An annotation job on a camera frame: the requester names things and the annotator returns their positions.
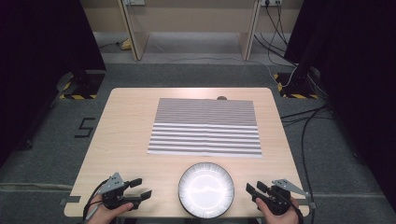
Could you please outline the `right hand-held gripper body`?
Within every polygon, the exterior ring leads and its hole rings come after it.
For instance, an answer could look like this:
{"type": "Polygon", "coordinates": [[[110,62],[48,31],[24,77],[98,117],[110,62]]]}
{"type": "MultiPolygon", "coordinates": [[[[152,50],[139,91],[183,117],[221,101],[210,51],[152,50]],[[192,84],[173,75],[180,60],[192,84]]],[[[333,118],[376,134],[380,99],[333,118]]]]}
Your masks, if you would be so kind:
{"type": "Polygon", "coordinates": [[[266,187],[264,192],[268,195],[268,208],[276,216],[285,214],[291,208],[292,193],[304,196],[304,202],[311,199],[308,191],[295,186],[287,179],[273,180],[272,183],[273,185],[266,187]]]}

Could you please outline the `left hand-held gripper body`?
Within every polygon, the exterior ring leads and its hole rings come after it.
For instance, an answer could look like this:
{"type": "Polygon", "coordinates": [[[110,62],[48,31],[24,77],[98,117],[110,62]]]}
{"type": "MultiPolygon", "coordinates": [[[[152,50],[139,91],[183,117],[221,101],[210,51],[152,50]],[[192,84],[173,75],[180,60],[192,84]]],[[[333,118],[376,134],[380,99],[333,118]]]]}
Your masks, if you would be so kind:
{"type": "Polygon", "coordinates": [[[130,181],[123,181],[119,173],[112,175],[106,183],[99,188],[98,193],[107,209],[113,210],[127,204],[123,192],[130,187],[130,181]]]}

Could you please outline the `white ribbed plate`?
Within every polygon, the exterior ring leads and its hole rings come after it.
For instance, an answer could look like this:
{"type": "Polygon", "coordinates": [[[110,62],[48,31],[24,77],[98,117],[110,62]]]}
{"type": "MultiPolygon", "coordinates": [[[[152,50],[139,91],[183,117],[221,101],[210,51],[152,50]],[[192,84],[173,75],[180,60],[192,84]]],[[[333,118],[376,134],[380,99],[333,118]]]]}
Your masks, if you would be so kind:
{"type": "Polygon", "coordinates": [[[220,217],[233,203],[233,179],[224,168],[213,162],[196,163],[181,176],[178,198],[193,217],[220,217]]]}

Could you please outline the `person's right hand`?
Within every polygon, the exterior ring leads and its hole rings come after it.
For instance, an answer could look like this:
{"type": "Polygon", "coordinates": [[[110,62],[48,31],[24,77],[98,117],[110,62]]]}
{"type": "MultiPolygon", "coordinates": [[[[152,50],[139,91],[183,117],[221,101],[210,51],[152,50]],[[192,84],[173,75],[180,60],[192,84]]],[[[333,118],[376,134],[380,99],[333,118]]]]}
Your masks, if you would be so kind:
{"type": "Polygon", "coordinates": [[[257,198],[255,203],[262,212],[266,224],[299,224],[299,216],[292,207],[285,214],[276,216],[262,199],[257,198]]]}

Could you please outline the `person's left hand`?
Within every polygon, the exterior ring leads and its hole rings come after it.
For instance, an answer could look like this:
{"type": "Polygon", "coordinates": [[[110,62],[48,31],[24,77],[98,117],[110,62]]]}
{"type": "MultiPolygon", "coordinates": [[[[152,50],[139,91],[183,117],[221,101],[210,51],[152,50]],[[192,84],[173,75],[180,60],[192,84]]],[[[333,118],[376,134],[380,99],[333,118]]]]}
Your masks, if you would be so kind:
{"type": "Polygon", "coordinates": [[[126,203],[116,209],[107,209],[102,203],[102,196],[97,194],[90,202],[87,217],[84,220],[85,224],[110,224],[110,222],[117,216],[130,211],[134,205],[126,203]]]}

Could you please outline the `grey tape strip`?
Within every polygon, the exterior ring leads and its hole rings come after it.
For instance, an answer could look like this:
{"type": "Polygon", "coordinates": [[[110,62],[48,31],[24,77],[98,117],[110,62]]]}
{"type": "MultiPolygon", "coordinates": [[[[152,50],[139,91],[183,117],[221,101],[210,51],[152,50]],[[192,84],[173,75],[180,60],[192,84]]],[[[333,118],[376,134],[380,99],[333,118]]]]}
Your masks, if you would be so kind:
{"type": "Polygon", "coordinates": [[[67,198],[62,198],[59,205],[67,205],[68,203],[79,203],[81,196],[68,196],[67,198]]]}

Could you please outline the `striped woven placemat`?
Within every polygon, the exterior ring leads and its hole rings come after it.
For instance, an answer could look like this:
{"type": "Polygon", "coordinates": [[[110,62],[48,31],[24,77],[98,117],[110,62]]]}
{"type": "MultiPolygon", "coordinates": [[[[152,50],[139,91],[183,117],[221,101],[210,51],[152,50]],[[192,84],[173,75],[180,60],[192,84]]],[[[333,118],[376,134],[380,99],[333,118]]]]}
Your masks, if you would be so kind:
{"type": "Polygon", "coordinates": [[[260,158],[254,103],[245,100],[159,100],[149,154],[260,158]]]}

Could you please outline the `black stand base striped tape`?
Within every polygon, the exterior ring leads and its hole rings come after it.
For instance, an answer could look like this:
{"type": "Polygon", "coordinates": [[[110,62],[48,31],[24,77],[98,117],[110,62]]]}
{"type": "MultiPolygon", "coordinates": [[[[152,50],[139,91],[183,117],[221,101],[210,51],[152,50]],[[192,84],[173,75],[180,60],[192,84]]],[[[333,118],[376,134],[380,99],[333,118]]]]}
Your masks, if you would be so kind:
{"type": "Polygon", "coordinates": [[[303,83],[292,84],[289,82],[291,73],[278,73],[274,75],[277,89],[283,98],[318,99],[313,85],[306,79],[303,83]]]}
{"type": "Polygon", "coordinates": [[[64,85],[60,98],[71,100],[95,99],[104,77],[104,74],[89,74],[86,72],[81,76],[72,75],[64,85]]]}

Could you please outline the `black curtain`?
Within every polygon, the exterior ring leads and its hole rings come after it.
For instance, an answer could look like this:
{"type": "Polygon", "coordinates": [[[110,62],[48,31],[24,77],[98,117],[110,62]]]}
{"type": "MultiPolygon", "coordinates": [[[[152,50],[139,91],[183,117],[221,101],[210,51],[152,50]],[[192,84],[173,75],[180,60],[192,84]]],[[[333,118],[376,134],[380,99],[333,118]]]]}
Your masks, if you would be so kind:
{"type": "Polygon", "coordinates": [[[105,68],[81,0],[0,0],[0,166],[63,75],[105,68]]]}
{"type": "Polygon", "coordinates": [[[348,140],[396,212],[396,0],[303,0],[286,57],[320,72],[348,140]]]}

